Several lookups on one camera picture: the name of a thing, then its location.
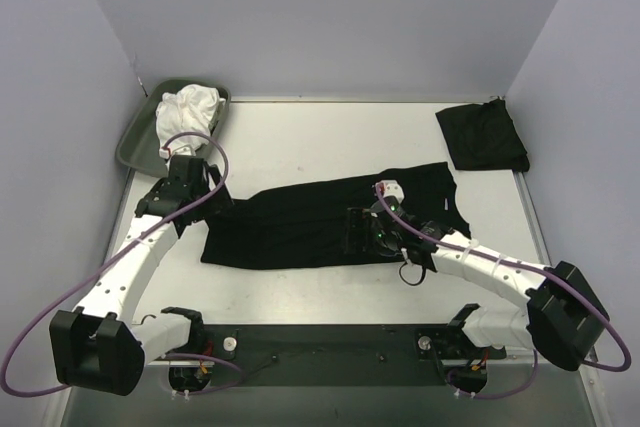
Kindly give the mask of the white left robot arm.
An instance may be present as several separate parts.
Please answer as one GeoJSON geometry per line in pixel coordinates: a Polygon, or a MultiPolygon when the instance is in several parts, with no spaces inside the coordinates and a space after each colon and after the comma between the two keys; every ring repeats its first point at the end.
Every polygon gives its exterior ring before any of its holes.
{"type": "Polygon", "coordinates": [[[196,310],[166,307],[140,324],[133,318],[154,272],[186,228],[231,204],[217,166],[192,156],[172,158],[167,176],[137,203],[114,262],[73,310],[59,310],[50,321],[61,383],[126,396],[156,359],[205,353],[209,342],[196,310]]]}

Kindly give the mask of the grey plastic tray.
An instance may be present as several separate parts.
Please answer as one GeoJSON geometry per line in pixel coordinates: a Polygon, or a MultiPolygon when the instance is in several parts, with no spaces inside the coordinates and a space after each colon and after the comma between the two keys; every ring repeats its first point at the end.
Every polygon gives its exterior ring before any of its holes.
{"type": "Polygon", "coordinates": [[[176,94],[190,84],[216,88],[222,105],[213,116],[211,135],[219,136],[231,101],[230,92],[222,85],[210,80],[174,78],[160,82],[142,102],[129,125],[125,128],[117,149],[116,159],[126,167],[154,178],[167,174],[165,160],[159,155],[160,143],[156,133],[156,108],[165,93],[176,94]]]}

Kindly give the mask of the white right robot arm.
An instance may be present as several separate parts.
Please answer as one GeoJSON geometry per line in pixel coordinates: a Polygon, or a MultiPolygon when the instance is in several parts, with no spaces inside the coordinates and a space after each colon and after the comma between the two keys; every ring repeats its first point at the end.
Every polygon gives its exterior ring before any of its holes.
{"type": "Polygon", "coordinates": [[[575,371],[608,317],[577,267],[526,264],[452,227],[408,214],[394,197],[348,209],[344,250],[458,277],[514,305],[512,311],[472,305],[451,321],[477,349],[535,349],[553,365],[575,371]]]}

